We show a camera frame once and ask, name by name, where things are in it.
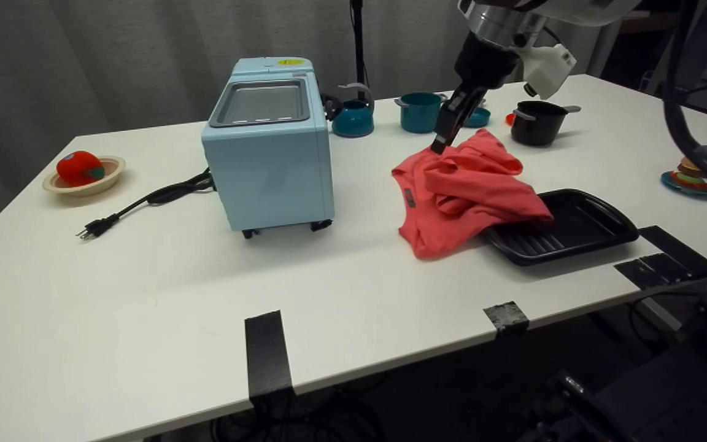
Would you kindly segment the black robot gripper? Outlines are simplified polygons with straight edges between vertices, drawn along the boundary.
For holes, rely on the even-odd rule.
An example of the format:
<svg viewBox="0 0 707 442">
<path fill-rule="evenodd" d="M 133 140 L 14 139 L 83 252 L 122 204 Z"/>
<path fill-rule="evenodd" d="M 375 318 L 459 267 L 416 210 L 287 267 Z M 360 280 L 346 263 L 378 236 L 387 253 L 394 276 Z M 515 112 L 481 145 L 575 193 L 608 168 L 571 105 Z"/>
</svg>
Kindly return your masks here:
<svg viewBox="0 0 707 442">
<path fill-rule="evenodd" d="M 475 35 L 465 35 L 453 62 L 453 71 L 463 88 L 456 88 L 438 108 L 430 150 L 443 153 L 453 142 L 459 128 L 465 128 L 463 121 L 469 113 L 475 105 L 483 105 L 481 88 L 500 88 L 515 67 L 518 56 L 512 53 L 481 42 Z"/>
</svg>

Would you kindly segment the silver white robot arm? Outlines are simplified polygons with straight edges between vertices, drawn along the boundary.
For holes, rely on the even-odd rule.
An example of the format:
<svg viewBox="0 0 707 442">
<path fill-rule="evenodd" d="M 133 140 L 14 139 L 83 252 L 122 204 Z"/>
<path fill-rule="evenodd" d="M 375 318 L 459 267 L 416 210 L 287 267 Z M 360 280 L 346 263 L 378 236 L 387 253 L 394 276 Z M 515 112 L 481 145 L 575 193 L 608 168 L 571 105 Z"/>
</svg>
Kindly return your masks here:
<svg viewBox="0 0 707 442">
<path fill-rule="evenodd" d="M 469 35 L 453 62 L 459 87 L 438 108 L 432 153 L 443 153 L 481 99 L 521 71 L 526 92 L 549 99 L 577 60 L 564 44 L 540 48 L 548 23 L 607 28 L 623 19 L 640 0 L 456 0 Z"/>
</svg>

